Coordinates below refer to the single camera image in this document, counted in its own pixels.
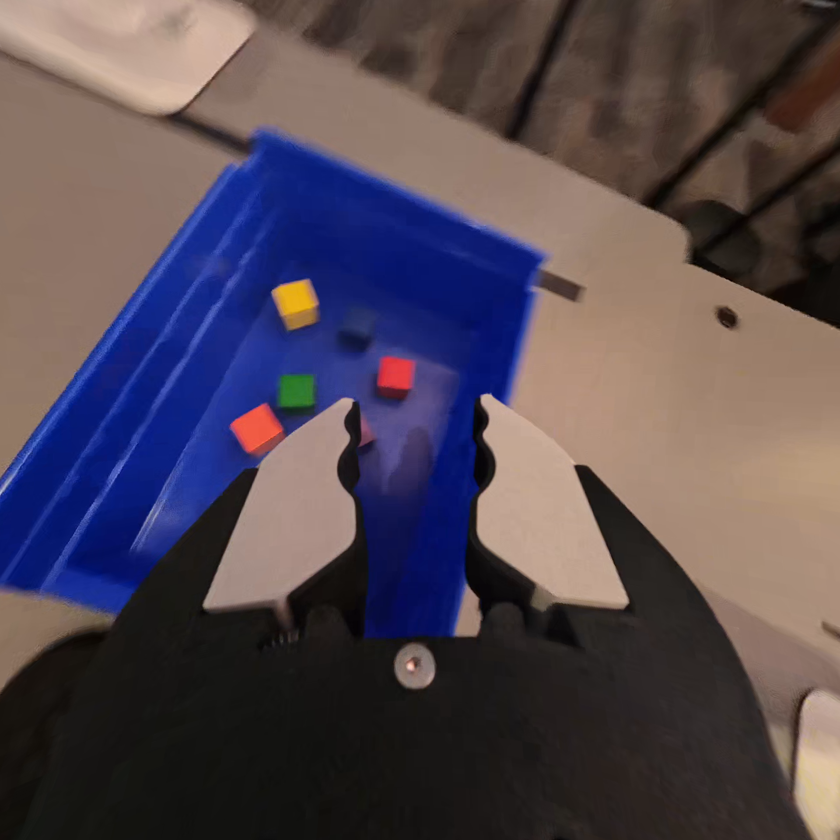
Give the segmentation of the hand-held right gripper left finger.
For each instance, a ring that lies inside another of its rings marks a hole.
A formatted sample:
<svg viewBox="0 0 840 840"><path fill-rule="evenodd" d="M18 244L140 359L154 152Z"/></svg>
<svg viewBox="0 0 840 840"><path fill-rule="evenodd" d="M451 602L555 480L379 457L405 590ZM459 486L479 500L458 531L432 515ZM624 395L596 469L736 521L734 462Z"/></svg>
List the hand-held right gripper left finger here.
<svg viewBox="0 0 840 840"><path fill-rule="evenodd" d="M330 606L364 628L369 553L355 488L361 409L344 397L270 452L227 541L203 609L267 608L282 628Z"/></svg>

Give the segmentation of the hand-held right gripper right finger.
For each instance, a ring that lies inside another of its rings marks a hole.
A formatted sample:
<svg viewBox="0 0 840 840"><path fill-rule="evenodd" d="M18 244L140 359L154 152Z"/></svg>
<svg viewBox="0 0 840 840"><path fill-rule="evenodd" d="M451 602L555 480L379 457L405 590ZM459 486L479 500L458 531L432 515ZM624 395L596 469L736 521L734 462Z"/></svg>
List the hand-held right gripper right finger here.
<svg viewBox="0 0 840 840"><path fill-rule="evenodd" d="M476 400L474 441L465 578L479 613L629 607L572 457L491 394Z"/></svg>

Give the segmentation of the orange wooden cube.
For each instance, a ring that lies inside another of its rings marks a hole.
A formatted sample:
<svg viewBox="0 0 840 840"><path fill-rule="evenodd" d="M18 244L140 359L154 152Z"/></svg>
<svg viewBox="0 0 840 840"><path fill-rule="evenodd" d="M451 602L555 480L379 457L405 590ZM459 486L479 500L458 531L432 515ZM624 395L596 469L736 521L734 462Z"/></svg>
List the orange wooden cube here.
<svg viewBox="0 0 840 840"><path fill-rule="evenodd" d="M287 436L275 411L265 402L238 416L228 426L242 451L251 458L262 458Z"/></svg>

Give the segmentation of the green wooden cube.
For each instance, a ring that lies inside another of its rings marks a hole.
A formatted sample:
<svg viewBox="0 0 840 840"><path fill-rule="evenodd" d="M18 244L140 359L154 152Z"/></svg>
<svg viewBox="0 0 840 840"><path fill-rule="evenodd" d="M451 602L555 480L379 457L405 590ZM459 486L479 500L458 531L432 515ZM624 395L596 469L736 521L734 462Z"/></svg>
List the green wooden cube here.
<svg viewBox="0 0 840 840"><path fill-rule="evenodd" d="M317 405L314 374L282 374L277 382L275 407L281 413L312 413Z"/></svg>

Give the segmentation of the blue plastic storage bin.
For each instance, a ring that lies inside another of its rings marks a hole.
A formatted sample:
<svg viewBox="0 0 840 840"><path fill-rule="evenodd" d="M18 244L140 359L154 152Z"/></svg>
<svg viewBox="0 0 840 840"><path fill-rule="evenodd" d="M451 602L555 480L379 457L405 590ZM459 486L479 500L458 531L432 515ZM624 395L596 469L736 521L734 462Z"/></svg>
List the blue plastic storage bin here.
<svg viewBox="0 0 840 840"><path fill-rule="evenodd" d="M2 477L2 586L118 613L154 565L258 460L229 424L270 404L288 434L341 397L360 452L374 637L455 631L476 493L474 404L506 402L546 255L276 132L218 177ZM309 278L320 321L287 332L271 299ZM362 353L347 308L376 312ZM382 356L414 360L402 401ZM312 413L275 407L314 374Z"/></svg>

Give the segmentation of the red wooden cube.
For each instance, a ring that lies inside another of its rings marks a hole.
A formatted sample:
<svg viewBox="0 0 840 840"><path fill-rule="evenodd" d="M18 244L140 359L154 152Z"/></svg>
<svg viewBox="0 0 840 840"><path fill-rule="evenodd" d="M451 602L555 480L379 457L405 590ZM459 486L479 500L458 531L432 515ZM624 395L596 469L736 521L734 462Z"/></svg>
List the red wooden cube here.
<svg viewBox="0 0 840 840"><path fill-rule="evenodd" d="M375 377L375 392L383 399L402 401L412 391L415 382L414 360L393 355L382 356Z"/></svg>

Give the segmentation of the dark blue wooden cube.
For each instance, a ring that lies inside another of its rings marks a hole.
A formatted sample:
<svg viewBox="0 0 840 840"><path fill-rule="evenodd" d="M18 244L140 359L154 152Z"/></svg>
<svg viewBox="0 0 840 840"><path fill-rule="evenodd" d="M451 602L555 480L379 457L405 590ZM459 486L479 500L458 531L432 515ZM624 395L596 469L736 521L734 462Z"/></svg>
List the dark blue wooden cube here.
<svg viewBox="0 0 840 840"><path fill-rule="evenodd" d="M347 308L338 330L339 345L356 353L367 351L375 337L376 321L376 312L370 308Z"/></svg>

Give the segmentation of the yellow wooden cube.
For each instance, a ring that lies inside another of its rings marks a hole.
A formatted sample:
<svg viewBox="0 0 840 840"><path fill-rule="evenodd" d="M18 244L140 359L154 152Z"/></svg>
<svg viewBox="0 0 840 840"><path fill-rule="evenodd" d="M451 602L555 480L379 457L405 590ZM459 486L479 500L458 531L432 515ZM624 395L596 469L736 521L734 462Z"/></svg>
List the yellow wooden cube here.
<svg viewBox="0 0 840 840"><path fill-rule="evenodd" d="M320 303L311 279L281 283L270 293L284 329L294 332L320 321Z"/></svg>

